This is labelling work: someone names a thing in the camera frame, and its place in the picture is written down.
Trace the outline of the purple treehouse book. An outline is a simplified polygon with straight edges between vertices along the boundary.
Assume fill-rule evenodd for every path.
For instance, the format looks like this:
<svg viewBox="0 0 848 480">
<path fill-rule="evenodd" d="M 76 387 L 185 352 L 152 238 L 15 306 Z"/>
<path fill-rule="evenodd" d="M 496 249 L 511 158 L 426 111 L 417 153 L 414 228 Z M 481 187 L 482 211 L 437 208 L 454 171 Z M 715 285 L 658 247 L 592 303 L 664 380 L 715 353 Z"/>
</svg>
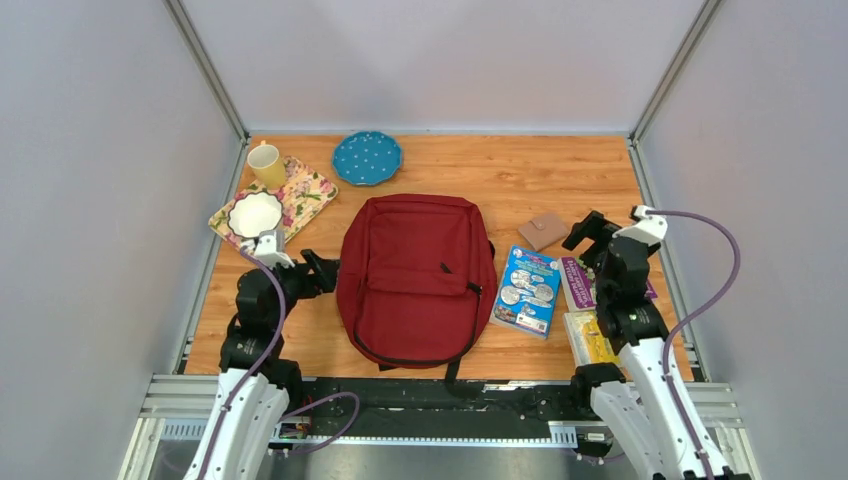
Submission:
<svg viewBox="0 0 848 480">
<path fill-rule="evenodd" d="M 574 256 L 560 257 L 557 261 L 564 299 L 570 312 L 594 311 L 597 307 L 596 276 Z"/>
</svg>

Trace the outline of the red backpack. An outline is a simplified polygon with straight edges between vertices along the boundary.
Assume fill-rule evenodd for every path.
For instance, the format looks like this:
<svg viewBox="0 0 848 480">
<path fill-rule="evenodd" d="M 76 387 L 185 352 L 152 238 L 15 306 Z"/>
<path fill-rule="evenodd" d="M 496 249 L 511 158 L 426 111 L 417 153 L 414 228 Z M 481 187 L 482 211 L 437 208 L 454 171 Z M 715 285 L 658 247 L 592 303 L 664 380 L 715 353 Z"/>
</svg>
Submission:
<svg viewBox="0 0 848 480">
<path fill-rule="evenodd" d="M 479 207 L 460 197 L 367 200 L 343 239 L 336 299 L 351 344 L 381 369 L 460 363 L 489 322 L 498 278 Z"/>
</svg>

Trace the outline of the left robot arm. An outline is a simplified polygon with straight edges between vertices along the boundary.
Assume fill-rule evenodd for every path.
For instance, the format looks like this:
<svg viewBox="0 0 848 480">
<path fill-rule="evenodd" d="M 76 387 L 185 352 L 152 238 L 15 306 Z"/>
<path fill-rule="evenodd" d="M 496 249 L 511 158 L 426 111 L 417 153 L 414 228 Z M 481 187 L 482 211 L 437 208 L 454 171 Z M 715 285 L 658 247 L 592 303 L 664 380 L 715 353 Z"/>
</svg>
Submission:
<svg viewBox="0 0 848 480">
<path fill-rule="evenodd" d="M 214 403 L 186 478 L 255 478 L 281 418 L 304 405 L 300 367 L 280 356 L 282 326 L 298 301 L 334 291 L 340 262 L 301 255 L 289 266 L 255 262 L 239 278 Z"/>
</svg>

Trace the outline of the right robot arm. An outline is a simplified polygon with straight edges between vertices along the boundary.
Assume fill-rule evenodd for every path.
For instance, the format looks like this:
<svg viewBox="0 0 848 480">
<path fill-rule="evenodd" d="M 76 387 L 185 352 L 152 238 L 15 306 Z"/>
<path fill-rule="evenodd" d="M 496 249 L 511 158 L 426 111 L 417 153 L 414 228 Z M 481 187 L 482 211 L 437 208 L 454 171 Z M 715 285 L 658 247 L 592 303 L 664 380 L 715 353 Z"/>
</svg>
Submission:
<svg viewBox="0 0 848 480">
<path fill-rule="evenodd" d="M 595 274 L 595 314 L 620 360 L 579 366 L 570 404 L 610 429 L 641 479 L 738 479 L 696 412 L 672 352 L 690 317 L 668 328 L 647 296 L 649 260 L 668 229 L 668 210 L 632 208 L 622 227 L 595 210 L 574 224 L 562 245 L 591 246 L 581 255 Z"/>
</svg>

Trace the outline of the brown leather wallet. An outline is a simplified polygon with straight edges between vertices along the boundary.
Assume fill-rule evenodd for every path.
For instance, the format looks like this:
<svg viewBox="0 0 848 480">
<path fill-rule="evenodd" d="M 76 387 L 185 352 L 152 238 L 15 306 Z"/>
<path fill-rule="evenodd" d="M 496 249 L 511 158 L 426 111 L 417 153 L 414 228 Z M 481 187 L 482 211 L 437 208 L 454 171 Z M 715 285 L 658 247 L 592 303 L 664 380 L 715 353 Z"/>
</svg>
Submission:
<svg viewBox="0 0 848 480">
<path fill-rule="evenodd" d="M 519 226 L 518 232 L 534 251 L 541 251 L 563 240 L 568 235 L 569 228 L 559 215 L 548 212 Z"/>
</svg>

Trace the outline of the floral rectangular tray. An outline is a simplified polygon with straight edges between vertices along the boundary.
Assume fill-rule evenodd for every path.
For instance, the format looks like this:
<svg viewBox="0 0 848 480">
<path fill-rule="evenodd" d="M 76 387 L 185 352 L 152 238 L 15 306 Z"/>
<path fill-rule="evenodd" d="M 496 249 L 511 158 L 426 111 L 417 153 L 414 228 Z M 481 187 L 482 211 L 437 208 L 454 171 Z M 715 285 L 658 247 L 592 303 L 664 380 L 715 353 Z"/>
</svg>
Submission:
<svg viewBox="0 0 848 480">
<path fill-rule="evenodd" d="M 250 194 L 261 192 L 276 197 L 282 204 L 281 230 L 285 242 L 291 241 L 315 216 L 317 216 L 339 193 L 339 188 L 325 176 L 293 156 L 282 158 L 287 174 L 287 183 L 279 189 L 268 189 L 254 179 L 238 191 L 223 207 L 208 220 L 208 226 L 223 241 L 238 247 L 246 239 L 237 234 L 229 224 L 229 213 L 235 204 Z"/>
</svg>

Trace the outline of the white scalloped bowl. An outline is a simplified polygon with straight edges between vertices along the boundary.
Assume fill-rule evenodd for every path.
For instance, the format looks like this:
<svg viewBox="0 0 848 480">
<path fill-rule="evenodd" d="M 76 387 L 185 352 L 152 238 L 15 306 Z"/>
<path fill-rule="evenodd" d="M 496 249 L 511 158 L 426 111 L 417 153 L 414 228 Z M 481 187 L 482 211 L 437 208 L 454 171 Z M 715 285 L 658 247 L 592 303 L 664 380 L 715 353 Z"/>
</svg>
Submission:
<svg viewBox="0 0 848 480">
<path fill-rule="evenodd" d="M 267 191 L 257 191 L 234 202 L 227 214 L 227 225 L 241 238 L 256 238 L 276 230 L 282 219 L 282 202 Z"/>
</svg>

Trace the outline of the blue comic book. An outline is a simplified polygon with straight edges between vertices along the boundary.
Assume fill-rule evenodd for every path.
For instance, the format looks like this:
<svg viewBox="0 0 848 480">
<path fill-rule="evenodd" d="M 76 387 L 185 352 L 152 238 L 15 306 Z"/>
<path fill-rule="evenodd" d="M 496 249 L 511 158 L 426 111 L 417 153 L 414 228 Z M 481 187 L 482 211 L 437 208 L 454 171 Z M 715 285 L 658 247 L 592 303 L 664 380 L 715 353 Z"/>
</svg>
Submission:
<svg viewBox="0 0 848 480">
<path fill-rule="evenodd" d="M 546 339 L 559 288 L 556 259 L 513 245 L 508 250 L 489 322 Z"/>
</svg>

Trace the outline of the yellow illustrated book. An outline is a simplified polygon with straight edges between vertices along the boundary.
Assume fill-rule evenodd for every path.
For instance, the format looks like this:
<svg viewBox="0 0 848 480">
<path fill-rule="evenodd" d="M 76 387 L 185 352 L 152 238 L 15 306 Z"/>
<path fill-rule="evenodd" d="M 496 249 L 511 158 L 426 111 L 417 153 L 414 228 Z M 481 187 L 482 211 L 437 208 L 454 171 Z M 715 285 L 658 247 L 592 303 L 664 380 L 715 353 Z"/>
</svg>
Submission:
<svg viewBox="0 0 848 480">
<path fill-rule="evenodd" d="M 563 318 L 577 366 L 596 363 L 621 366 L 609 341 L 600 331 L 594 311 L 567 312 Z"/>
</svg>

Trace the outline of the yellow mug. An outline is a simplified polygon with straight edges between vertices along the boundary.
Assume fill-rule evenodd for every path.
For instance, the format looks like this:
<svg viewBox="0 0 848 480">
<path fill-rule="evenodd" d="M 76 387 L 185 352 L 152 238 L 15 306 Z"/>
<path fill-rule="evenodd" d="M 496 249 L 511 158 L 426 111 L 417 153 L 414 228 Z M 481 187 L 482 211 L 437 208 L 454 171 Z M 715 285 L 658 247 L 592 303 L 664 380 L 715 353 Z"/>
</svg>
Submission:
<svg viewBox="0 0 848 480">
<path fill-rule="evenodd" d="M 248 153 L 246 162 L 256 179 L 267 188 L 279 189 L 286 184 L 285 162 L 274 145 L 261 141 Z"/>
</svg>

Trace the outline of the blue polka dot plate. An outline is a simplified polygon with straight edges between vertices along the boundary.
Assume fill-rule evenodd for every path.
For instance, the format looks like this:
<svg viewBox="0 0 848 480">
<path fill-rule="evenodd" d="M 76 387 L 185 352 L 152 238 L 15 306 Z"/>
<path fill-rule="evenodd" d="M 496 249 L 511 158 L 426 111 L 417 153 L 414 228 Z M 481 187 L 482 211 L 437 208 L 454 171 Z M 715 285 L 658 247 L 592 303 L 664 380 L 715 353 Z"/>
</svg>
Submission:
<svg viewBox="0 0 848 480">
<path fill-rule="evenodd" d="M 379 131 L 361 131 L 342 140 L 334 150 L 332 166 L 339 178 L 355 186 L 376 186 L 401 168 L 403 150 Z"/>
</svg>

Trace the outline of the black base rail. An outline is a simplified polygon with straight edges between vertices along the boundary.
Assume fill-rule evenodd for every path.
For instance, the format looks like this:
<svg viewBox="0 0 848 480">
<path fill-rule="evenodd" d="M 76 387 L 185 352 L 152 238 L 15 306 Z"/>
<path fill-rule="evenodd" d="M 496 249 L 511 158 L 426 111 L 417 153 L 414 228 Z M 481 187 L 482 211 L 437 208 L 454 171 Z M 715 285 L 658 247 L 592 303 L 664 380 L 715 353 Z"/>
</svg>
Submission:
<svg viewBox="0 0 848 480">
<path fill-rule="evenodd" d="M 301 408 L 296 413 L 295 407 Z M 317 377 L 272 431 L 275 449 L 328 440 L 414 446 L 528 446 L 611 460 L 612 433 L 567 382 Z"/>
</svg>

